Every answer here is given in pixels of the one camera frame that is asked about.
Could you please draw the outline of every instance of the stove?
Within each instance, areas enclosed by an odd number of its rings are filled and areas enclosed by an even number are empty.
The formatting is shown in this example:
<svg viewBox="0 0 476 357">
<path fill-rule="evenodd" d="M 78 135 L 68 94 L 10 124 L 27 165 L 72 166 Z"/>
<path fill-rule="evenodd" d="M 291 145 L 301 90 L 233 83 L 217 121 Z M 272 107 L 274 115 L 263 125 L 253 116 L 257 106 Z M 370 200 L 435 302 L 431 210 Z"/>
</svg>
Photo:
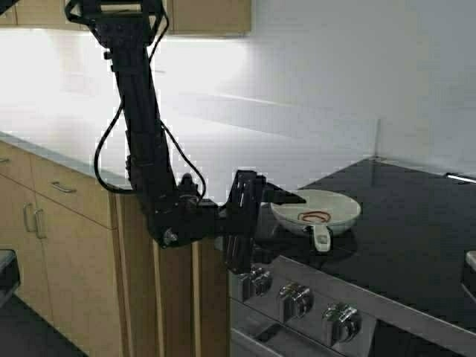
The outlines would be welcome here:
<svg viewBox="0 0 476 357">
<path fill-rule="evenodd" d="M 476 356 L 476 184 L 360 161 L 305 189 L 352 197 L 362 215 L 319 254 L 263 206 L 255 240 L 279 253 L 231 275 L 231 356 Z"/>
</svg>

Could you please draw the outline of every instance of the upper cabinet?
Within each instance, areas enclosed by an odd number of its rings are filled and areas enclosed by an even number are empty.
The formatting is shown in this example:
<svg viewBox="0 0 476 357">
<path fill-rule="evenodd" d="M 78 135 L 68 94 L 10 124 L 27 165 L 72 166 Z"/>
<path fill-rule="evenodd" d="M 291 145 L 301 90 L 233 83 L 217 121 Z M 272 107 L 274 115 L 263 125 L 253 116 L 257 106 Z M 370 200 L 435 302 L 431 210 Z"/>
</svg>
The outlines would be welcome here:
<svg viewBox="0 0 476 357">
<path fill-rule="evenodd" d="M 0 17 L 0 25 L 85 30 L 65 16 L 69 0 L 20 0 Z M 169 35 L 240 35 L 251 30 L 251 0 L 163 0 Z"/>
<path fill-rule="evenodd" d="M 66 19 L 67 2 L 68 0 L 20 0 L 15 5 L 17 24 L 31 28 L 79 30 L 78 24 Z"/>
<path fill-rule="evenodd" d="M 228 35 L 251 30 L 251 0 L 167 0 L 171 33 Z"/>
<path fill-rule="evenodd" d="M 10 8 L 3 15 L 0 15 L 0 26 L 16 25 L 15 7 Z"/>
</svg>

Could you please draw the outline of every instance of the cabinet handle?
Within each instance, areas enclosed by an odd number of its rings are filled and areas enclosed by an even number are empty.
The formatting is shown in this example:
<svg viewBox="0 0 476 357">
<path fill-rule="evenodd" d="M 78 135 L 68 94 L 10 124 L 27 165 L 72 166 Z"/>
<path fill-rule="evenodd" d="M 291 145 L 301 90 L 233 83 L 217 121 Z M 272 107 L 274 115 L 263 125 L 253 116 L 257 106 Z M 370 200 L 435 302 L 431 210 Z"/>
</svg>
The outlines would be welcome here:
<svg viewBox="0 0 476 357">
<path fill-rule="evenodd" d="M 53 186 L 57 190 L 60 190 L 61 192 L 64 192 L 64 193 L 75 193 L 76 192 L 76 190 L 74 188 L 63 187 L 58 181 L 51 182 L 51 186 Z"/>
<path fill-rule="evenodd" d="M 36 232 L 37 228 L 35 229 L 30 229 L 30 226 L 28 224 L 28 208 L 33 207 L 31 203 L 27 203 L 25 206 L 23 206 L 23 223 L 25 224 L 25 229 L 29 233 Z"/>
<path fill-rule="evenodd" d="M 36 238 L 45 239 L 46 235 L 42 233 L 41 217 L 39 216 L 40 213 L 43 213 L 43 210 L 35 210 L 35 212 L 33 213 L 36 222 Z"/>
</svg>

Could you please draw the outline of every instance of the cabinet door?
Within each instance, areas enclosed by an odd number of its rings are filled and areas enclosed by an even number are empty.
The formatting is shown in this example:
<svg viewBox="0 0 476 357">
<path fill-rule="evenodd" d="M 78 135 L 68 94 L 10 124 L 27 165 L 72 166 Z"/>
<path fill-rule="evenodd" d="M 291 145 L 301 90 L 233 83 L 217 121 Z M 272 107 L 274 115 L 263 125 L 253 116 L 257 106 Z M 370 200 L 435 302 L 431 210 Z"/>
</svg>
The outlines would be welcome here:
<svg viewBox="0 0 476 357">
<path fill-rule="evenodd" d="M 70 23 L 66 19 L 67 2 L 68 0 L 21 0 L 15 5 L 18 25 L 79 30 L 78 24 Z"/>
<path fill-rule="evenodd" d="M 41 241 L 28 233 L 23 219 L 25 205 L 32 230 L 35 195 L 26 187 L 0 176 L 0 249 L 13 249 L 18 257 L 21 286 L 17 295 L 48 323 L 53 324 Z"/>
<path fill-rule="evenodd" d="M 251 0 L 171 0 L 174 33 L 245 33 L 251 29 Z"/>
<path fill-rule="evenodd" d="M 16 25 L 15 7 L 10 8 L 3 15 L 0 15 L 0 26 Z"/>
<path fill-rule="evenodd" d="M 55 327 L 90 357 L 123 356 L 117 231 L 36 195 Z"/>
</svg>

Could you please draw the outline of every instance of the wire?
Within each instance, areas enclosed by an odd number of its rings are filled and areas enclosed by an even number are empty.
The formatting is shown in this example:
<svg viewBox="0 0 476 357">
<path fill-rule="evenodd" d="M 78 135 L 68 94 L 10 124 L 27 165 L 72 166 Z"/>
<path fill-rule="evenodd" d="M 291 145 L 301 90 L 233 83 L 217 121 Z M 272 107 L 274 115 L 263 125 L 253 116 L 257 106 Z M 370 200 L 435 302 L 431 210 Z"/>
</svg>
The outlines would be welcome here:
<svg viewBox="0 0 476 357">
<path fill-rule="evenodd" d="M 165 25 L 165 28 L 162 30 L 161 34 L 159 35 L 159 37 L 157 38 L 157 41 L 155 41 L 154 47 L 153 47 L 152 52 L 149 56 L 149 63 L 151 63 L 152 58 L 154 57 L 155 51 L 157 50 L 159 42 L 162 40 L 162 38 L 164 37 L 165 33 L 167 32 L 167 30 L 170 26 L 169 16 L 165 12 L 165 9 L 164 9 L 163 5 L 162 5 L 162 11 L 164 13 L 164 18 L 165 18 L 165 21 L 166 21 L 166 25 Z M 96 153 L 94 154 L 94 173 L 95 173 L 96 178 L 99 181 L 100 185 L 103 186 L 109 192 L 122 194 L 122 195 L 132 195 L 132 194 L 135 194 L 134 190 L 124 190 L 124 189 L 116 187 L 112 184 L 108 184 L 107 182 L 105 182 L 101 178 L 101 175 L 100 175 L 100 172 L 99 172 L 100 152 L 103 148 L 104 142 L 106 141 L 110 132 L 114 128 L 115 124 L 117 123 L 123 109 L 124 109 L 124 103 L 123 103 L 123 100 L 121 98 L 119 108 L 118 108 L 114 118 L 112 119 L 111 123 L 109 124 L 109 127 L 107 128 L 107 130 L 104 132 L 103 137 L 99 141 L 99 144 L 97 145 Z M 203 191 L 202 191 L 202 194 L 200 195 L 200 199 L 197 202 L 197 204 L 199 204 L 200 201 L 203 200 L 203 198 L 205 197 L 205 194 L 207 192 L 207 184 L 205 182 L 205 179 L 203 178 L 203 175 L 200 173 L 200 171 L 196 168 L 196 166 L 194 164 L 192 164 L 192 162 L 190 162 L 190 160 L 184 154 L 184 152 L 182 151 L 179 143 L 173 137 L 173 134 L 170 132 L 169 128 L 167 128 L 166 125 L 163 122 L 161 123 L 161 126 L 165 130 L 165 132 L 169 135 L 170 139 L 172 140 L 172 142 L 176 146 L 176 148 L 177 148 L 178 152 L 180 153 L 180 155 L 182 156 L 182 158 L 185 160 L 185 162 L 187 162 L 187 164 L 192 168 L 192 170 L 195 171 L 195 173 L 199 176 L 200 180 L 202 181 Z"/>
<path fill-rule="evenodd" d="M 164 123 L 162 123 L 162 127 L 164 128 L 165 132 L 169 135 L 170 139 L 172 140 L 173 144 L 176 146 L 178 152 L 180 153 L 181 157 L 185 160 L 185 162 L 188 164 L 188 166 L 190 166 L 192 168 L 193 171 L 195 171 L 195 173 L 199 176 L 200 178 L 200 181 L 202 181 L 202 185 L 203 185 L 203 191 L 202 191 L 202 194 L 200 195 L 200 199 L 198 200 L 197 204 L 200 203 L 201 200 L 203 200 L 203 198 L 205 197 L 205 194 L 207 192 L 207 183 L 205 182 L 205 179 L 203 178 L 202 174 L 200 173 L 200 171 L 196 168 L 196 166 L 194 164 L 192 164 L 190 162 L 190 160 L 188 159 L 188 157 L 184 154 L 184 152 L 182 151 L 179 143 L 177 142 L 177 140 L 173 137 L 172 133 L 170 132 L 169 128 L 167 128 L 165 126 Z"/>
</svg>

